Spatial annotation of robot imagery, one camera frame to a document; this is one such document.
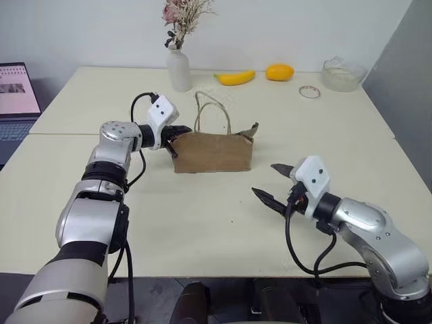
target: paper bag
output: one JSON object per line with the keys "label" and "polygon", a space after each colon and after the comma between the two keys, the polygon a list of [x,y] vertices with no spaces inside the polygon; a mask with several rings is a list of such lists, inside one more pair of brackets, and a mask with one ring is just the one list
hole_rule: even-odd
{"label": "paper bag", "polygon": [[[212,101],[200,106],[198,93],[209,97]],[[176,173],[200,173],[222,171],[248,171],[252,159],[253,135],[258,123],[250,130],[237,134],[231,133],[231,121],[225,107],[216,99],[204,92],[197,92],[195,99],[198,115],[195,119],[194,131],[182,134],[171,145],[178,157],[173,159]],[[227,118],[227,134],[206,134],[200,131],[200,116],[208,105],[218,106]]]}

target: banana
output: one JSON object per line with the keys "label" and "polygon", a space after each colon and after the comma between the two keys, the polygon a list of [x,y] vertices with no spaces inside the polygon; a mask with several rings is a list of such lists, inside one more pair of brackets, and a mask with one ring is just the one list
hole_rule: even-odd
{"label": "banana", "polygon": [[224,86],[237,86],[251,81],[255,77],[255,71],[245,71],[235,74],[214,74]]}

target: vase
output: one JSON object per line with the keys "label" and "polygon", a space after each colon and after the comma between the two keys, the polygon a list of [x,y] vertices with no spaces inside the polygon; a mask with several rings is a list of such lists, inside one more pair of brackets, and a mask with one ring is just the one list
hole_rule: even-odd
{"label": "vase", "polygon": [[170,46],[168,49],[167,68],[171,85],[174,90],[180,92],[189,91],[192,88],[189,59],[182,53],[181,49],[174,46]]}

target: white string handle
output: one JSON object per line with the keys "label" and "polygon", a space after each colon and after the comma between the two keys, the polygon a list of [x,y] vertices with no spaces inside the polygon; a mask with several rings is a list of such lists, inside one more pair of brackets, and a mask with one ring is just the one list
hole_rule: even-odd
{"label": "white string handle", "polygon": [[[206,96],[207,98],[211,99],[214,101],[214,103],[212,102],[208,102],[205,103],[202,107],[200,106],[200,101],[198,98],[198,94],[202,94],[204,96]],[[201,113],[203,112],[204,108],[208,105],[215,105],[218,108],[220,108],[220,110],[223,111],[223,113],[225,114],[225,117],[227,119],[227,135],[231,135],[231,120],[230,120],[230,116],[228,115],[227,109],[225,108],[225,106],[222,105],[222,103],[220,103],[218,100],[214,99],[212,96],[209,96],[207,93],[203,92],[203,91],[196,91],[195,92],[195,101],[196,101],[196,106],[198,107],[198,115],[196,116],[195,119],[195,124],[194,124],[194,131],[195,132],[200,132],[200,117],[201,117]]]}

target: laptop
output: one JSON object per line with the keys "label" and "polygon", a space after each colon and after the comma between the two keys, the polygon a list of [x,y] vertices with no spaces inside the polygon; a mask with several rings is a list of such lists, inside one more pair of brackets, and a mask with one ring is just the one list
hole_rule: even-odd
{"label": "laptop", "polygon": [[6,164],[40,115],[26,65],[0,63],[0,165]]}

